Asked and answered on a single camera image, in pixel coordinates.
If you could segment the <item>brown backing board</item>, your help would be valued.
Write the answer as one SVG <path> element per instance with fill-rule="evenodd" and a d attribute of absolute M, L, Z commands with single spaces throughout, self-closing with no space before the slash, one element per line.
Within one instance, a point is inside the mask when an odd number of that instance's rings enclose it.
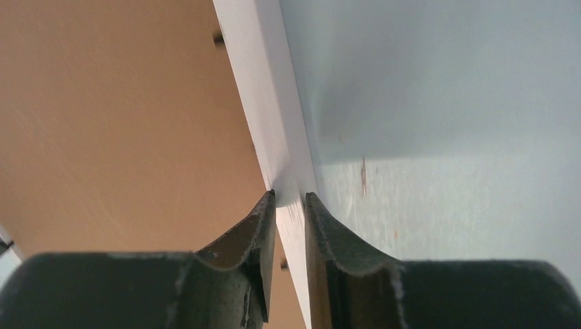
<path fill-rule="evenodd" d="M 303 328 L 211 1 L 1 2 L 2 328 Z"/>

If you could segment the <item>white picture frame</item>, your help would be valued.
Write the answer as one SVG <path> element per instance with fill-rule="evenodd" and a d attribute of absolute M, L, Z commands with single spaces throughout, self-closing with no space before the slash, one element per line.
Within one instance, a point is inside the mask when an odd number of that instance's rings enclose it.
<path fill-rule="evenodd" d="M 276 193 L 269 328 L 307 328 L 315 188 L 277 1 L 2 1 L 1 235 L 195 251 Z"/>

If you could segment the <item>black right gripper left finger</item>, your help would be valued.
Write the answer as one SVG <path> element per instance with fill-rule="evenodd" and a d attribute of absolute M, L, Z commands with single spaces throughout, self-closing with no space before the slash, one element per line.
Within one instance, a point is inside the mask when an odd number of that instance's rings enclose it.
<path fill-rule="evenodd" d="M 2 328 L 261 328 L 269 321 L 275 193 L 196 252 L 60 252 L 1 290 Z"/>

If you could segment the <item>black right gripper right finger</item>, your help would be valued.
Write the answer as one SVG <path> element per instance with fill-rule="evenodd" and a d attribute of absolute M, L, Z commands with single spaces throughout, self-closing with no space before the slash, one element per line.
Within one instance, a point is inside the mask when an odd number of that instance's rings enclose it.
<path fill-rule="evenodd" d="M 313 328 L 579 328 L 580 299 L 533 260 L 397 260 L 305 198 Z"/>

